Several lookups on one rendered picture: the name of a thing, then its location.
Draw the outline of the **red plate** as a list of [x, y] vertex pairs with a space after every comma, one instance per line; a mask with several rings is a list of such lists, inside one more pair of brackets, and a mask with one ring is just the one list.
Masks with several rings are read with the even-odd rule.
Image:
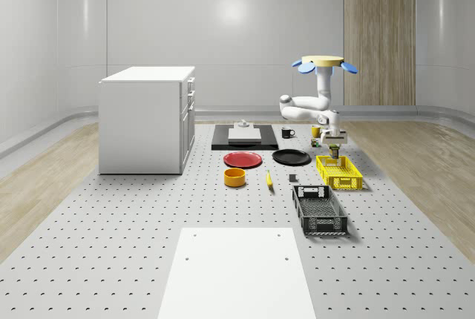
[[262, 163], [262, 157], [249, 151], [236, 151], [226, 154], [223, 161], [233, 168], [254, 168]]

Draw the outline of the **dark grey basket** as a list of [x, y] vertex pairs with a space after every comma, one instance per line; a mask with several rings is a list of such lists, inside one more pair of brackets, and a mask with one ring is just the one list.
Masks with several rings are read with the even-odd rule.
[[294, 185], [292, 198], [305, 234], [347, 233], [347, 214], [328, 185]]

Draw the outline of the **black plate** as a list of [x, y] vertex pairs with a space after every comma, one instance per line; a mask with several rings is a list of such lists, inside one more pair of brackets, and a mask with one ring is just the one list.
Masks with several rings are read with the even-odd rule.
[[282, 165], [300, 166], [311, 163], [308, 153], [295, 149], [280, 149], [272, 153], [272, 158]]

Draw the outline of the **black stove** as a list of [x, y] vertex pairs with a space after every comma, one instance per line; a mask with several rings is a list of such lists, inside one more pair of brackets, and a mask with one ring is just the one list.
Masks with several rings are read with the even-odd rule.
[[278, 141], [271, 125], [259, 125], [250, 122], [247, 129], [254, 128], [260, 131], [259, 142], [230, 142], [229, 129], [239, 128], [238, 123], [233, 125], [216, 125], [212, 138], [213, 151], [276, 151], [279, 149]]

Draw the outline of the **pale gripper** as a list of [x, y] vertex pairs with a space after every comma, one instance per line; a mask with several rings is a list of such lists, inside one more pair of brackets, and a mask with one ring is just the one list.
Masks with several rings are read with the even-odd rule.
[[322, 145], [335, 144], [337, 146], [340, 146], [342, 144], [347, 144], [347, 132], [341, 131], [338, 136], [331, 136], [330, 133], [323, 133], [321, 135], [321, 144]]

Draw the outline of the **yellow bowl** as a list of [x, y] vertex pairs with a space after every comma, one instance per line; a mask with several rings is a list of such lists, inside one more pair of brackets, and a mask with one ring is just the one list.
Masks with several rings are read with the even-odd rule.
[[246, 183], [246, 172], [242, 168], [228, 168], [224, 171], [224, 183], [228, 187], [241, 187]]

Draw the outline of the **white board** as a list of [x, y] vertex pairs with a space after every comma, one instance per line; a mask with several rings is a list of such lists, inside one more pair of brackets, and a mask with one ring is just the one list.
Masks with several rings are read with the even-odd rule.
[[158, 319], [315, 319], [291, 228], [183, 228]]

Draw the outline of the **yellow basket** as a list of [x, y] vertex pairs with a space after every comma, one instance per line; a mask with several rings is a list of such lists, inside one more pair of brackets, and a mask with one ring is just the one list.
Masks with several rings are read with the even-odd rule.
[[317, 156], [316, 168], [324, 184], [333, 189], [362, 189], [363, 176], [345, 156]]

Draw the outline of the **white cabinet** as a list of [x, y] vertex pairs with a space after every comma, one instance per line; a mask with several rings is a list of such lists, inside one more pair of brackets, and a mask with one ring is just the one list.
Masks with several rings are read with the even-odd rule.
[[194, 142], [193, 66], [130, 67], [99, 83], [99, 172], [181, 174]]

